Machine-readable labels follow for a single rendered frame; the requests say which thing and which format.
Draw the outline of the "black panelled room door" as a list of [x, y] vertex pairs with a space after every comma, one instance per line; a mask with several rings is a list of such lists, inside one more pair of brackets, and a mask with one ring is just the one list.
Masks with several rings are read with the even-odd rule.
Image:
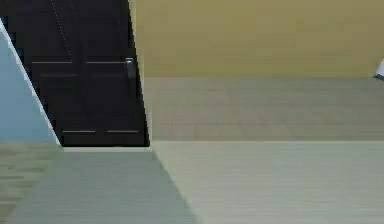
[[149, 146], [129, 0], [0, 0], [0, 20], [61, 146]]

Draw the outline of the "white object with dark base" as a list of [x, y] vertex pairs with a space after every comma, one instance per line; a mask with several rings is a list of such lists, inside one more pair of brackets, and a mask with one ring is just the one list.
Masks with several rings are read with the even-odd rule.
[[384, 59], [381, 61], [373, 77], [384, 81]]

